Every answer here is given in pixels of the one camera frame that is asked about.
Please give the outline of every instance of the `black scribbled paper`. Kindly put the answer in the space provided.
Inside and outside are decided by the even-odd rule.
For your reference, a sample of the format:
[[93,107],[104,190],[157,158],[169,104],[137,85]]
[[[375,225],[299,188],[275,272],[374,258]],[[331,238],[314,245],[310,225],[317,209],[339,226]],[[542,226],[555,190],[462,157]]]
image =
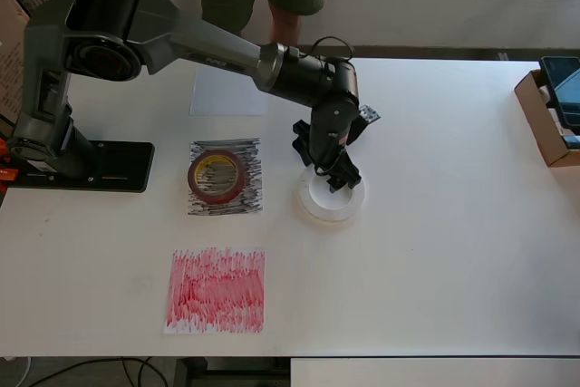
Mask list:
[[226,204],[207,204],[193,192],[189,192],[189,215],[217,216],[239,213],[261,212],[262,205],[262,160],[260,159],[260,139],[243,140],[196,140],[189,149],[189,163],[208,150],[228,150],[244,164],[246,185],[242,192]]

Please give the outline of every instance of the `red scribbled paper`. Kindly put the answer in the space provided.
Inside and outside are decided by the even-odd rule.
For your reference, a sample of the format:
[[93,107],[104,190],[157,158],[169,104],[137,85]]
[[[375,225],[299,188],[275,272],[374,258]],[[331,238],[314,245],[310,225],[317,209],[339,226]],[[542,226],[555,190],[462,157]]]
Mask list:
[[261,333],[263,249],[175,251],[165,333]]

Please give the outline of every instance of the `electrical cord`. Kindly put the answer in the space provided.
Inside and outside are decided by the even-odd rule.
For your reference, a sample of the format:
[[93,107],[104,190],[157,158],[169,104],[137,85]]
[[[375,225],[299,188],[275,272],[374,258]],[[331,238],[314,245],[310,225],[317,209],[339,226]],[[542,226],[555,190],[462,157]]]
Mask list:
[[[139,368],[139,374],[137,375],[137,385],[139,387],[141,386],[141,375],[143,374],[143,368],[145,367],[145,363],[147,363],[151,358],[153,357],[147,357],[147,359],[141,364],[141,367]],[[125,372],[127,381],[129,381],[130,387],[135,387],[135,383],[133,382],[131,376],[129,375],[129,370],[127,369],[127,364],[125,364],[125,362],[126,359],[124,357],[121,357],[121,363],[123,365],[123,371]]]
[[163,373],[161,373],[157,367],[155,367],[153,364],[149,363],[148,361],[141,360],[141,358],[135,358],[135,357],[113,357],[113,358],[98,358],[95,360],[87,360],[86,362],[73,364],[72,366],[66,367],[66,368],[62,369],[61,371],[58,371],[58,372],[55,372],[51,375],[45,376],[44,378],[41,378],[40,380],[33,382],[28,387],[35,387],[35,386],[37,386],[45,381],[48,381],[48,380],[50,380],[58,375],[61,375],[65,372],[69,372],[72,369],[76,369],[77,367],[81,367],[81,366],[84,366],[86,364],[110,363],[110,362],[122,362],[122,363],[124,363],[124,362],[139,362],[139,363],[141,363],[142,366],[147,366],[147,367],[151,368],[151,370],[154,371],[160,377],[160,379],[163,381],[163,385],[165,387],[169,387],[167,379],[165,378],[165,376],[163,376]]
[[[149,357],[147,360],[145,360],[144,363],[147,363],[151,358],[153,358],[153,357]],[[143,374],[144,367],[145,367],[145,364],[142,364],[141,367],[139,368],[139,374],[137,375],[137,387],[141,387],[141,375]]]
[[121,357],[121,364],[123,365],[123,371],[125,372],[125,376],[127,377],[127,380],[129,381],[130,387],[135,387],[133,380],[129,376],[129,371],[127,370],[127,364],[125,364],[125,357]]
[[26,379],[26,376],[28,376],[28,373],[30,372],[30,364],[31,364],[32,360],[33,360],[32,358],[28,357],[28,363],[26,364],[26,370],[24,371],[22,378],[20,378],[20,381],[18,382],[16,387],[20,387],[22,385],[22,383],[24,382],[24,380]]
[[344,58],[344,62],[345,62],[345,63],[348,63],[348,62],[349,62],[349,61],[350,61],[350,60],[353,58],[353,56],[354,56],[354,48],[353,48],[353,47],[352,47],[350,44],[348,44],[348,43],[347,43],[345,40],[343,40],[343,39],[339,38],[338,36],[332,36],[332,35],[323,36],[322,38],[319,38],[318,40],[316,40],[316,41],[314,42],[314,44],[312,44],[312,45],[310,46],[310,50],[308,50],[308,52],[307,52],[307,53],[304,53],[304,54],[303,54],[303,55],[301,55],[300,57],[301,57],[301,58],[305,58],[306,56],[310,56],[310,55],[311,55],[311,54],[314,52],[314,50],[316,50],[316,47],[318,47],[318,45],[319,45],[319,44],[320,44],[322,41],[325,41],[325,40],[336,40],[336,41],[338,41],[338,42],[340,42],[340,43],[344,44],[344,46],[345,46],[345,47],[346,47],[346,48],[349,50],[349,52],[351,53],[351,54],[349,55],[349,57],[348,57],[348,58]]

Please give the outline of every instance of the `cardboard box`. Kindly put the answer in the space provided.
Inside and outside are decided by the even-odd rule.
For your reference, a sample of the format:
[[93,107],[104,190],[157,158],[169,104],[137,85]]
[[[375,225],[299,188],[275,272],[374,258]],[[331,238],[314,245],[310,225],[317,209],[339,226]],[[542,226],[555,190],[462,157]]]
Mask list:
[[569,150],[539,88],[547,84],[541,70],[530,72],[516,87],[516,96],[548,167],[580,165],[580,150]]
[[6,138],[12,133],[22,107],[24,29],[28,15],[16,0],[0,0],[0,11],[0,134]]

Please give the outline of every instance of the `floor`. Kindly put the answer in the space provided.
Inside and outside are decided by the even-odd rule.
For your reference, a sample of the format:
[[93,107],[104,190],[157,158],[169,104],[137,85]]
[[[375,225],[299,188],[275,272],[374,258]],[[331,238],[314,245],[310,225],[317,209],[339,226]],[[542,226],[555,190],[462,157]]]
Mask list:
[[[46,375],[58,372],[61,369],[90,360],[87,358],[33,358],[30,372],[22,387],[40,380]],[[167,378],[169,385],[173,385],[176,358],[152,358],[150,363],[155,365]],[[129,374],[137,385],[137,372],[140,364],[127,362]],[[26,368],[26,359],[17,358],[7,362],[0,358],[0,387],[15,387]],[[68,373],[59,375],[42,384],[43,387],[131,387],[123,371],[121,362],[96,363],[79,367]],[[144,370],[142,376],[143,387],[161,387],[163,383],[151,370]]]
[[[30,372],[22,387],[28,387],[31,383],[40,380],[44,376],[60,371],[72,364],[80,363],[92,358],[60,358],[38,357],[33,358]],[[167,378],[169,386],[174,385],[177,358],[154,357],[150,360]],[[0,387],[15,387],[26,368],[26,358],[17,358],[11,362],[0,358]],[[208,358],[209,370],[220,371],[260,371],[270,369],[273,366],[272,358]],[[129,374],[134,384],[137,385],[137,373],[139,363],[127,362]],[[221,380],[195,380],[192,385],[196,387],[289,387],[288,381],[249,381],[236,379]],[[123,371],[121,362],[96,363],[85,365],[70,372],[63,373],[42,384],[42,387],[131,387]],[[144,370],[142,387],[162,387],[160,378],[151,370]]]

